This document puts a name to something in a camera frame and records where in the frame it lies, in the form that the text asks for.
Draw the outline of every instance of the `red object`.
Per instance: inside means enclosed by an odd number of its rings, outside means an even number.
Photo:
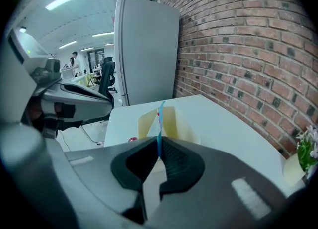
[[[129,142],[132,142],[132,141],[135,141],[135,140],[137,140],[137,137],[132,137],[132,138],[130,138],[128,141],[129,141]]]

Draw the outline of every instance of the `cable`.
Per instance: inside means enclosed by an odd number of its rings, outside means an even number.
[[[66,144],[66,146],[67,146],[67,147],[69,148],[69,150],[71,151],[70,147],[68,146],[68,144],[67,144],[67,143],[65,142],[65,140],[64,140],[64,135],[62,134],[62,131],[60,131],[60,130],[58,130],[58,131],[61,133],[64,143]]]

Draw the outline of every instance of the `yellow container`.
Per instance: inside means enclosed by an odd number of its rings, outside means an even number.
[[[158,134],[153,134],[153,132],[149,134],[153,124],[158,124],[158,119],[156,119],[158,110],[159,108],[155,108],[139,117],[138,139]],[[163,108],[163,128],[165,130],[162,131],[163,136],[201,144],[200,137],[192,130],[190,123],[184,119],[182,113],[174,106]]]

